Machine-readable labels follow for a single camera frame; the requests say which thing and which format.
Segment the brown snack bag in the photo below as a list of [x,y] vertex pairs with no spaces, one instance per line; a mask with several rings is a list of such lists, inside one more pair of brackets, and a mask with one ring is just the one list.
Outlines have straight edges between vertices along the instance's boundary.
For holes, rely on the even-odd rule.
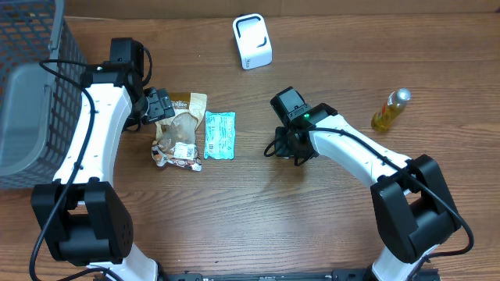
[[175,115],[155,122],[152,158],[158,167],[173,165],[195,172],[202,171],[195,131],[205,116],[207,99],[207,95],[202,93],[170,93]]

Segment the teal wet wipes pack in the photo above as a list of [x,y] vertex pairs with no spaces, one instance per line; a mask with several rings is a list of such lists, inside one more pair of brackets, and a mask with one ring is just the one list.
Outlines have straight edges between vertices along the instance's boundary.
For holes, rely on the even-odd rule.
[[235,147],[234,112],[205,113],[204,159],[232,160]]

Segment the yellow liquid bottle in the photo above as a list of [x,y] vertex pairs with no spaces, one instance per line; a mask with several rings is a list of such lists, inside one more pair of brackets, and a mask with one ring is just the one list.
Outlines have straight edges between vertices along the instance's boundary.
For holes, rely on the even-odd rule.
[[379,132],[389,131],[396,118],[404,111],[411,100],[412,93],[407,88],[393,91],[381,109],[377,111],[371,120],[371,126]]

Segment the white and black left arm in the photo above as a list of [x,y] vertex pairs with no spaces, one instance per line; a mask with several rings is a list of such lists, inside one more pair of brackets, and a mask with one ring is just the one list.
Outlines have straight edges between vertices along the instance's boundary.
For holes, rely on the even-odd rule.
[[164,280],[161,265],[134,243],[130,213],[113,189],[113,171],[121,133],[150,120],[159,92],[146,85],[150,76],[139,62],[85,65],[75,81],[54,76],[81,92],[82,106],[70,148],[50,184],[34,187],[31,206],[41,227],[29,263],[47,244],[56,261],[83,267],[74,280],[100,272],[107,280]]

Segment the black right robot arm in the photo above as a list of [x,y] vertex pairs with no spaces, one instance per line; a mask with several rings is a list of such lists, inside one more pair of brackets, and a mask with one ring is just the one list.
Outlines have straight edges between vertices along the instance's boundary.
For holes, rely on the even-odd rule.
[[370,189],[377,229],[384,243],[365,280],[415,280],[436,249],[467,227],[439,165],[428,155],[410,158],[354,129],[334,108],[302,100],[271,101],[280,118],[265,155],[291,156],[295,165],[325,156]]

